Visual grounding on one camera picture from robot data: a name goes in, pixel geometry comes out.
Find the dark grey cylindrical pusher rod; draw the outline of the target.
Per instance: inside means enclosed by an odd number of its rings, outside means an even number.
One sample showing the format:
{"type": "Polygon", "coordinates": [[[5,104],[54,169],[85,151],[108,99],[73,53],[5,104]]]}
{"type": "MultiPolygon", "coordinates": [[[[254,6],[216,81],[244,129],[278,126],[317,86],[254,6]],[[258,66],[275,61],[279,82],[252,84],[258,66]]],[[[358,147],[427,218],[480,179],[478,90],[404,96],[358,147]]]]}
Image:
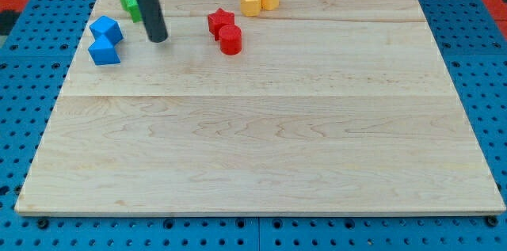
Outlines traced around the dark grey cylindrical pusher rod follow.
{"type": "Polygon", "coordinates": [[[139,6],[148,40],[161,43],[168,38],[168,32],[159,0],[136,0],[139,6]]]}

